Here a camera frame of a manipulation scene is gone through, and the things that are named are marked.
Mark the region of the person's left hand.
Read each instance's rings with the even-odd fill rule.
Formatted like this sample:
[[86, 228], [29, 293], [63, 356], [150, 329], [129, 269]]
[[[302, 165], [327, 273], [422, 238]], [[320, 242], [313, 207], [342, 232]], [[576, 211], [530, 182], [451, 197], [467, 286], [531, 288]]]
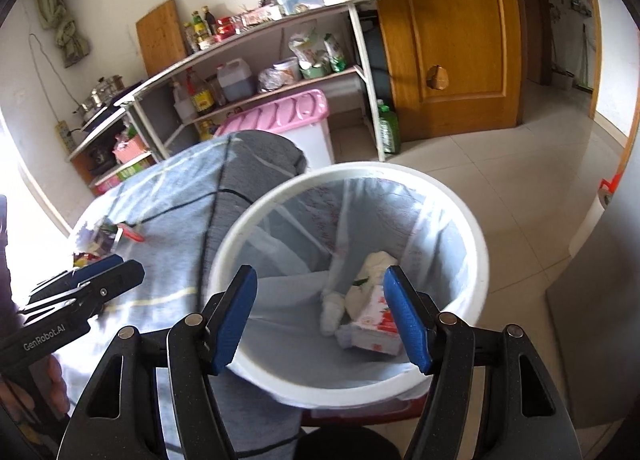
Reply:
[[1, 379], [1, 405], [15, 422], [20, 422], [36, 408], [34, 395], [42, 398], [59, 414], [70, 411], [70, 400], [58, 358], [49, 355], [29, 369], [25, 379], [15, 383]]

